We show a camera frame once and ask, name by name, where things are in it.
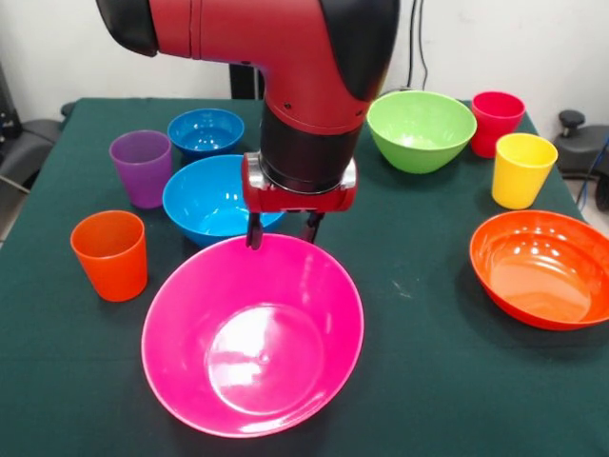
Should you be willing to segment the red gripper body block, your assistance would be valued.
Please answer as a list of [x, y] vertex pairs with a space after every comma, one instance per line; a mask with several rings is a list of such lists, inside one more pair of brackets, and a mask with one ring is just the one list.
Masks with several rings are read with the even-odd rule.
[[347, 211], [353, 205], [358, 189], [358, 171], [354, 159], [349, 162], [339, 185], [322, 193], [298, 193], [273, 183], [263, 172], [259, 151], [244, 154], [241, 173], [243, 196], [252, 213]]

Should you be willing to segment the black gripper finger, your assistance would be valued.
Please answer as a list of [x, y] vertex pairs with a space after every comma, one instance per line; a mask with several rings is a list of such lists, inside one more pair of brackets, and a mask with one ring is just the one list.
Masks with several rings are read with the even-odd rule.
[[264, 228], [261, 222], [261, 214], [250, 212], [248, 215], [246, 246], [254, 250], [261, 246]]
[[301, 230], [300, 238], [307, 243], [314, 244], [324, 217], [325, 214], [323, 212], [311, 210], [304, 221], [304, 227]]

